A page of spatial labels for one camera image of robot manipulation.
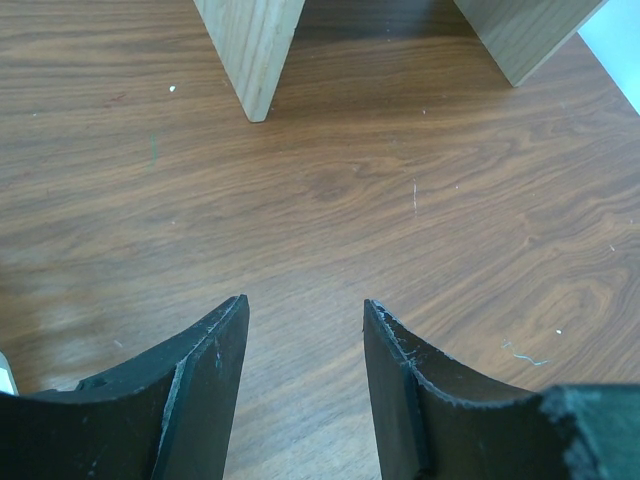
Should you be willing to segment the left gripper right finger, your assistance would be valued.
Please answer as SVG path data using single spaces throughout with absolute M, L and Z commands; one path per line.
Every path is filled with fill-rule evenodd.
M 639 387 L 494 380 L 364 303 L 364 354 L 385 479 L 636 479 Z

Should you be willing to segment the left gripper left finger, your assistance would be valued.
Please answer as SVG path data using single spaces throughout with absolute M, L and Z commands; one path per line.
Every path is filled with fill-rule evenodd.
M 2 478 L 222 478 L 248 326 L 234 296 L 73 390 L 2 394 Z

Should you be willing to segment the wooden two-tier shelf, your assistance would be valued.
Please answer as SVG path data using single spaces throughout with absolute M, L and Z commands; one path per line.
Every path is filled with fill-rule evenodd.
M 511 86 L 522 85 L 604 1 L 457 1 Z M 197 1 L 204 23 L 247 119 L 268 115 L 303 1 Z

